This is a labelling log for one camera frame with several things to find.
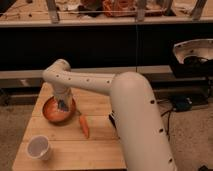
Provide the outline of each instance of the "food item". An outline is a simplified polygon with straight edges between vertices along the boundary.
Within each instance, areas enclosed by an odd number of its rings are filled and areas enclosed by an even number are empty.
[[[54,99],[54,97],[51,97],[43,106],[43,115],[50,122],[62,122],[73,116],[76,111],[76,105],[73,99],[70,106],[71,108],[69,111],[58,109],[58,102]]]
[[[88,127],[85,115],[80,114],[80,116],[79,116],[79,123],[81,125],[81,128],[83,130],[83,133],[84,133],[85,137],[89,138],[89,127]]]

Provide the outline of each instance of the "floor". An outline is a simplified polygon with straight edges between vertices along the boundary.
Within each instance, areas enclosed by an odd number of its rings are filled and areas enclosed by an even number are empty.
[[[36,97],[24,94],[4,104],[0,101],[0,171],[11,171]],[[159,104],[161,112],[168,104]],[[163,117],[167,129],[168,115]],[[202,165],[213,168],[213,103],[190,112],[172,112],[170,144],[179,171],[197,171]]]
[[[13,94],[6,104],[4,94],[0,94],[0,171],[12,170],[13,161],[36,101],[35,93],[24,94]]]

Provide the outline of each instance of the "cable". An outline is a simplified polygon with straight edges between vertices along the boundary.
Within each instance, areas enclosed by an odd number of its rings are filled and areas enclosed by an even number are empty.
[[[170,141],[170,118],[171,118],[171,115],[172,115],[172,110],[169,112],[169,115],[168,115],[168,121],[167,121],[167,131],[166,131],[166,134],[168,136],[168,140]]]
[[[173,111],[173,108],[171,108],[171,109],[169,109],[169,110],[163,112],[163,113],[161,114],[161,117],[163,117],[164,115],[166,115],[167,113],[172,112],[172,111]]]
[[[171,114],[172,114],[172,111],[173,111],[173,107],[165,112],[163,112],[161,114],[161,117],[165,116],[166,114],[168,114],[168,120],[167,120],[167,131],[166,131],[166,135],[168,136],[168,140],[170,141],[170,132],[169,132],[169,129],[170,129],[170,118],[171,118]]]
[[[209,79],[208,76],[206,77],[206,81],[207,81],[207,84],[208,84],[207,97],[206,97],[206,99],[208,99],[208,98],[211,97],[211,95],[212,95],[212,81]]]

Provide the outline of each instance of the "white paper cup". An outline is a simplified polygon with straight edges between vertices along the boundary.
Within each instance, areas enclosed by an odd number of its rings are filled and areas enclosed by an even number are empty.
[[[27,154],[33,159],[48,160],[51,156],[51,147],[46,136],[34,136],[27,146]]]

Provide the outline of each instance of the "white device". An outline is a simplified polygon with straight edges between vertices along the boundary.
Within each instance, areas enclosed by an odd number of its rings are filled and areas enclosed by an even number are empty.
[[[128,171],[177,171],[165,128],[148,80],[136,72],[90,74],[70,72],[59,59],[43,72],[56,100],[70,107],[70,87],[110,96]]]

